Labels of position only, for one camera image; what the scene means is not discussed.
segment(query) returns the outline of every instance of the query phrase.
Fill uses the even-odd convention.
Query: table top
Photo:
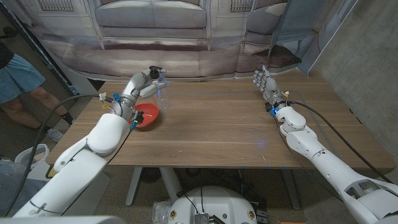
[[[294,70],[275,76],[290,100],[305,103],[321,113],[374,167],[391,170],[395,163],[371,133],[318,73],[310,78]],[[106,82],[100,93],[120,93],[126,83]],[[163,89],[170,107],[160,110],[155,122],[137,128],[128,137],[111,165],[142,167],[217,167],[299,169],[265,100],[252,79],[209,82],[175,82]],[[139,99],[155,102],[155,97]],[[92,99],[47,158],[53,164],[72,144],[86,136],[103,113],[99,99]],[[367,169],[339,137],[315,114],[293,105],[320,142],[354,169]],[[305,167],[312,167],[298,155]]]

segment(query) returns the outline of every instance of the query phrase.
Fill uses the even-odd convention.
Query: person
[[[28,61],[0,42],[0,108],[8,117],[29,128],[40,129],[42,123],[24,109],[18,96],[26,92],[46,108],[52,109],[60,101],[41,86],[44,81],[45,78]],[[60,106],[55,112],[69,126],[74,122],[64,106]],[[55,142],[62,138],[62,133],[55,128],[46,127],[45,132]]]

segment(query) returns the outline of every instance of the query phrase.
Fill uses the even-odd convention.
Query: couch cushion
[[[115,1],[120,1],[120,0],[101,0],[102,4],[108,4],[111,2],[115,2]],[[199,6],[200,0],[172,0],[172,1],[183,1],[183,2],[187,2],[187,3],[191,3],[191,4],[195,4],[197,6]]]
[[[110,27],[206,27],[206,11],[181,1],[116,1],[97,8],[95,16]]]
[[[103,35],[107,37],[165,37],[165,38],[206,38],[203,28],[140,28],[140,27],[102,27]]]
[[[262,7],[249,13],[246,23],[247,30],[259,34],[271,34],[276,28],[286,3]]]
[[[271,38],[272,34],[264,35],[250,31],[246,34],[246,42],[260,44],[260,45],[271,44]]]

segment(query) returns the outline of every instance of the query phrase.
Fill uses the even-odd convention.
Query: concrete wall
[[[398,1],[359,0],[312,70],[398,162]]]

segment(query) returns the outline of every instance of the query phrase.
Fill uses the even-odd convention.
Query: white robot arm
[[[113,102],[114,111],[102,115],[89,135],[61,154],[54,164],[58,174],[13,218],[62,215],[107,165],[103,157],[116,149],[128,130],[131,116],[131,129],[134,129],[140,115],[139,111],[133,109],[138,96],[147,98],[171,85],[170,82],[160,82],[165,81],[160,73],[165,73],[165,70],[151,66],[149,70],[135,74],[120,99]]]
[[[373,224],[397,213],[398,186],[365,177],[331,153],[305,123],[305,118],[282,99],[282,93],[266,67],[254,74],[254,83],[267,100],[267,110],[283,123],[287,144],[306,157],[326,178],[358,223]]]

